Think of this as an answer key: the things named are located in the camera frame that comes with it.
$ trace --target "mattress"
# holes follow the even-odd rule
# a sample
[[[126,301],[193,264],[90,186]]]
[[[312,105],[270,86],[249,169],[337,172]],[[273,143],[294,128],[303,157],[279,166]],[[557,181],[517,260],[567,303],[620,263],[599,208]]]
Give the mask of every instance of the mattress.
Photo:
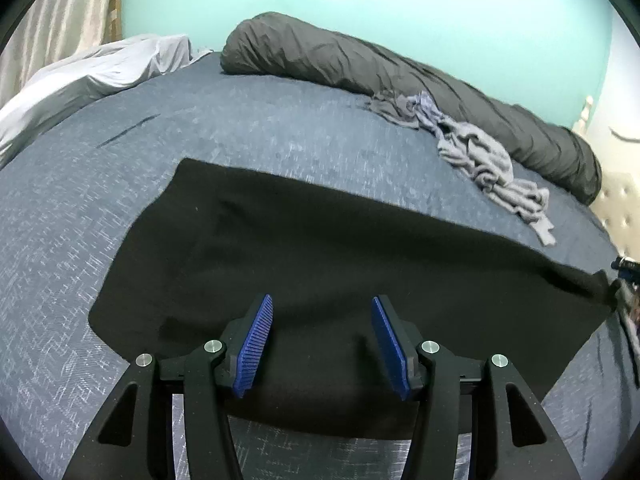
[[[230,76],[215,54],[79,110],[0,171],[0,416],[44,480],[59,480],[127,367],[87,323],[127,229],[185,156],[268,171],[507,236],[587,272],[616,249],[597,218],[550,189],[556,246],[440,160],[424,131],[387,123],[363,96],[275,76]],[[551,342],[532,342],[552,344]],[[187,477],[174,399],[178,478]],[[543,405],[583,480],[602,478],[640,420],[615,315],[568,365]],[[245,478],[399,478],[407,441],[338,439],[233,418]],[[464,478],[470,439],[460,437]]]

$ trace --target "folded black garment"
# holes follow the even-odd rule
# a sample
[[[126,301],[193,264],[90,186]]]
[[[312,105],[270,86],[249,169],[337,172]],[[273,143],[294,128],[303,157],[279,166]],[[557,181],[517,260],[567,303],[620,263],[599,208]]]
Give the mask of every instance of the folded black garment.
[[[405,96],[428,90],[438,108],[457,122],[478,126],[500,142],[513,160],[572,193],[583,204],[597,197],[602,170],[585,140],[545,123],[432,66],[382,46],[315,27],[277,12],[240,23],[220,57],[231,74],[289,76],[372,96]]]
[[[604,272],[368,198],[185,159],[126,235],[89,323],[126,360],[187,354],[273,297],[237,416],[300,431],[410,438],[370,322],[388,294],[455,354],[506,355],[538,399],[611,313]]]

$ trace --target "beige headboard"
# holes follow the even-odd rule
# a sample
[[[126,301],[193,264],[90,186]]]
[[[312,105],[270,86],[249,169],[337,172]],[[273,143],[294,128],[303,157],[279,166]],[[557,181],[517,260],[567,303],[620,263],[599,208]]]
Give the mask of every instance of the beige headboard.
[[[592,211],[623,256],[640,261],[640,171],[602,172],[602,189]]]

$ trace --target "beige curtain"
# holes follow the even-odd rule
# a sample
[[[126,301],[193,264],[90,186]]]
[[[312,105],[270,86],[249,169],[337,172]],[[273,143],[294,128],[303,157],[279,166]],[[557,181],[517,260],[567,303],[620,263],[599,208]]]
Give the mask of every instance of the beige curtain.
[[[102,43],[110,0],[36,0],[0,54],[0,108],[43,66]]]

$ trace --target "silver screw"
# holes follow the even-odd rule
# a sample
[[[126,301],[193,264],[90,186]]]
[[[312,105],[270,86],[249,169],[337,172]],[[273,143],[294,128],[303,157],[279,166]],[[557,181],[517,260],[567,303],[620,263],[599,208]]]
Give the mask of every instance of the silver screw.
[[[491,357],[491,362],[498,368],[504,368],[509,364],[509,360],[502,354],[495,354],[493,357]]]
[[[150,354],[140,354],[138,357],[136,357],[136,364],[138,366],[149,366],[151,364],[151,361],[153,360],[154,359]]]
[[[204,343],[204,349],[210,354],[215,354],[222,349],[222,343],[217,339],[212,339],[211,341]]]
[[[435,341],[425,341],[420,345],[427,354],[435,354],[438,350],[440,350],[440,345]]]

